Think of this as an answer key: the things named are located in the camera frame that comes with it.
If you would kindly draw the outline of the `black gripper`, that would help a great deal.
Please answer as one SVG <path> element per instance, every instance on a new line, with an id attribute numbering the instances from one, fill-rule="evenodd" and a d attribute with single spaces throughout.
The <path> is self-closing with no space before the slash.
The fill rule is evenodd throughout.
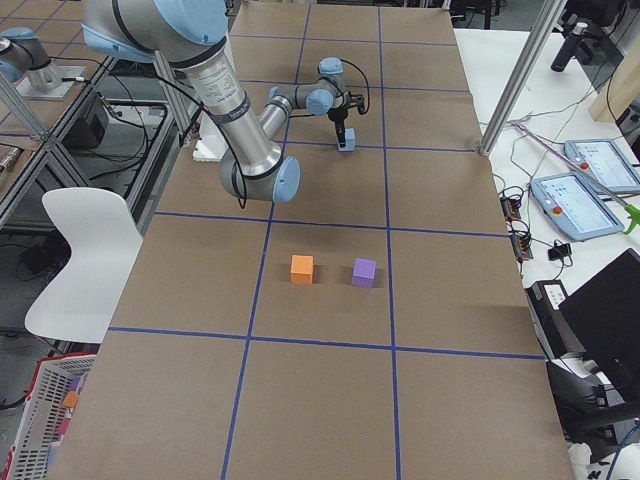
<path id="1" fill-rule="evenodd" d="M 348 117 L 348 109 L 344 106 L 332 108 L 327 113 L 328 118 L 334 123 L 338 148 L 345 147 L 345 125 L 344 122 Z"/>

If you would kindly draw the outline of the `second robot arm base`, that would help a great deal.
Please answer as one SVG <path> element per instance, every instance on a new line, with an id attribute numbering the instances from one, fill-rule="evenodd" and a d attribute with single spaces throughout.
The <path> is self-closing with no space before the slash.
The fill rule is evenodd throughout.
<path id="1" fill-rule="evenodd" d="M 74 83 L 85 80 L 84 70 L 57 64 L 29 28 L 1 32 L 1 76 L 24 98 L 61 100 Z"/>

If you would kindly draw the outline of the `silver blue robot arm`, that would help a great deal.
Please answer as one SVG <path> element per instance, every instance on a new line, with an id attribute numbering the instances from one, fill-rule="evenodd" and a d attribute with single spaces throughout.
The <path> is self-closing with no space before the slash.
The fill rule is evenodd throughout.
<path id="1" fill-rule="evenodd" d="M 316 82 L 278 86 L 263 112 L 253 112 L 225 53 L 228 20 L 222 1 L 88 1 L 82 28 L 86 44 L 96 51 L 146 63 L 162 54 L 186 75 L 228 145 L 219 178 L 240 201 L 286 203 L 297 194 L 299 162 L 273 140 L 294 111 L 327 115 L 336 132 L 343 132 L 341 115 L 351 95 L 335 57 L 321 61 Z"/>

